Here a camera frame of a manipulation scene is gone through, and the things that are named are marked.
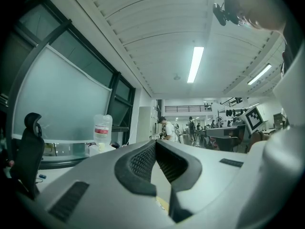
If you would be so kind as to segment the person's torso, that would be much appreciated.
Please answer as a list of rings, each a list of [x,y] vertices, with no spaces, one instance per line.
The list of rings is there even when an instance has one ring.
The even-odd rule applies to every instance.
[[[283,31],[283,36],[285,39],[285,50],[282,53],[282,57],[283,57],[283,64],[281,67],[282,78],[290,68],[291,63],[293,62],[299,49],[298,38],[295,39],[295,32],[297,32],[297,29],[298,27],[295,23],[295,20],[290,18],[287,21]]]

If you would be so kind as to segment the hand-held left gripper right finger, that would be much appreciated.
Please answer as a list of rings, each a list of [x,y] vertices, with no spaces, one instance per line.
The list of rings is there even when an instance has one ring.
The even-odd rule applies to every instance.
[[[156,160],[170,184],[169,212],[175,228],[239,229],[238,189],[230,185],[245,154],[156,141]]]

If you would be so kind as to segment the long ceiling light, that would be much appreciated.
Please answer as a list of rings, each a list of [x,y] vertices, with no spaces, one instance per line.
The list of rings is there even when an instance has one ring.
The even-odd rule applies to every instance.
[[[204,52],[204,47],[194,47],[187,83],[194,83],[201,63],[203,52]]]
[[[252,85],[256,81],[258,81],[266,72],[268,72],[272,68],[271,64],[267,64],[254,78],[252,78],[247,84]]]

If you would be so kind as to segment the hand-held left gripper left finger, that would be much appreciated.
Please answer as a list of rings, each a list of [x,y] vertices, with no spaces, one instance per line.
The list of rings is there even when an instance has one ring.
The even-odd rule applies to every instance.
[[[151,183],[155,142],[92,156],[48,185],[37,202],[76,229],[166,229],[174,221]]]

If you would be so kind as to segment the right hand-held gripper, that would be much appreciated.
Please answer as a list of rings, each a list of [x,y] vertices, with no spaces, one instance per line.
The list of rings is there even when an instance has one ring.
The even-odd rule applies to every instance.
[[[263,126],[262,116],[256,106],[239,116],[245,125],[243,141],[250,141],[251,135]]]

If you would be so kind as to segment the black office chair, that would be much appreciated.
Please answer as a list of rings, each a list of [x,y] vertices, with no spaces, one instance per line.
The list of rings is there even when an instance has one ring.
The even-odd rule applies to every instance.
[[[14,165],[10,169],[11,178],[18,189],[30,199],[39,194],[36,186],[36,177],[44,152],[44,140],[38,121],[41,115],[29,113],[24,119],[25,129]]]

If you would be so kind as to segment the person's right forearm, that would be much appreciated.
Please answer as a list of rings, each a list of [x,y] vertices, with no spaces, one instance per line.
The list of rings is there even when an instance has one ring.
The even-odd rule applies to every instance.
[[[250,152],[252,146],[260,141],[267,141],[271,136],[264,134],[262,131],[259,132],[253,132],[250,138],[250,143],[248,147],[248,152]]]

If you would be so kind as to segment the large clear water bottle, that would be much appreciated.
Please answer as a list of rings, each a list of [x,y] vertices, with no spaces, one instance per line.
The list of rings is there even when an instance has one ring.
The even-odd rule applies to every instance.
[[[112,137],[112,116],[97,114],[94,116],[93,139],[96,145],[109,145]]]

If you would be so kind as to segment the white water dispenser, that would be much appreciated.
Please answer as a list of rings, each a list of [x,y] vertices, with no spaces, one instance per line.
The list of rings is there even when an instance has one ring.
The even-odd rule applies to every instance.
[[[98,154],[102,154],[102,153],[113,151],[115,149],[116,149],[115,147],[113,147],[111,145],[106,145],[105,144],[104,151],[103,152],[99,152],[98,145],[91,145],[91,146],[89,146],[89,156],[92,157],[92,156],[95,156],[95,155],[98,155]]]

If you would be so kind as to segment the white printed book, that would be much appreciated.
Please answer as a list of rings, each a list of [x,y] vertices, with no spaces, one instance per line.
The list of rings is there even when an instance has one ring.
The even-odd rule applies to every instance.
[[[245,125],[237,125],[223,128],[211,128],[206,131],[206,135],[215,138],[238,138],[241,131],[245,130]]]

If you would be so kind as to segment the black balcony railing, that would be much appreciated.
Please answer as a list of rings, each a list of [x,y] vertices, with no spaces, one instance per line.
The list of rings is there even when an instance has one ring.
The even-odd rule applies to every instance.
[[[182,112],[211,112],[212,106],[210,104],[205,105],[174,105],[165,106],[166,113],[182,113]]]

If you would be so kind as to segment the dark red book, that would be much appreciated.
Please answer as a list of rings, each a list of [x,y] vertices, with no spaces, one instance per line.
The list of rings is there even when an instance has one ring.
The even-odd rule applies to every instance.
[[[238,138],[207,137],[207,149],[225,152],[235,152],[240,141]]]

